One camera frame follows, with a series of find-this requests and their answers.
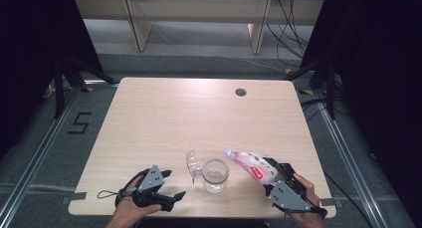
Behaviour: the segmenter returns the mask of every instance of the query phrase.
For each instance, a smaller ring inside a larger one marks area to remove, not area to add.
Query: red logo
[[[261,174],[261,172],[256,167],[252,166],[251,169],[258,179],[263,178],[263,174]]]

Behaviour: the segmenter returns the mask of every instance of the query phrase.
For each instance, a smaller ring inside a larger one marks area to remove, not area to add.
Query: white desk
[[[239,97],[237,89],[247,94]],[[331,198],[301,106],[290,82],[126,78],[117,89],[76,192],[74,215],[111,215],[114,198],[97,199],[101,190],[118,191],[137,172],[157,164],[171,169],[159,190],[186,191],[171,212],[153,216],[280,218],[264,188],[223,154],[223,148],[265,153],[289,162]],[[200,160],[220,157],[230,166],[228,187],[220,194],[192,184],[185,154]],[[327,217],[335,207],[326,207]]]

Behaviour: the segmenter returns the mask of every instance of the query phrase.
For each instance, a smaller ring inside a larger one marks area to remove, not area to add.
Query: hand
[[[306,180],[304,177],[294,174],[294,177],[300,182],[307,190],[307,200],[310,206],[319,206],[319,197],[316,195],[314,185]],[[292,213],[290,217],[303,228],[323,228],[322,217],[317,213]]]
[[[129,187],[135,186],[141,178],[136,178]],[[131,196],[123,197],[118,203],[114,214],[112,214],[105,228],[131,228],[144,216],[161,210],[161,205],[150,205],[147,207],[138,207],[133,203]]]

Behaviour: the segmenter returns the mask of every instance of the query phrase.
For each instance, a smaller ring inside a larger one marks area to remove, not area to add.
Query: light wood surface
[[[239,97],[237,89],[247,94]],[[331,198],[316,149],[291,82],[211,79],[125,78],[105,117],[71,202],[74,215],[112,215],[114,197],[97,199],[101,190],[118,191],[139,171],[157,164],[171,169],[159,190],[186,191],[171,212],[152,216],[281,218],[264,188],[225,157],[224,148],[264,153],[289,162],[312,181],[320,198]],[[228,186],[206,192],[187,170],[186,152],[199,160],[218,157],[230,166]],[[326,207],[327,217],[335,215]]]

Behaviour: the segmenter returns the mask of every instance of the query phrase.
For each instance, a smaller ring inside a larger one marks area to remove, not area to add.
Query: clear glass jar
[[[202,175],[205,190],[220,193],[227,186],[229,166],[219,158],[209,159],[203,166]]]

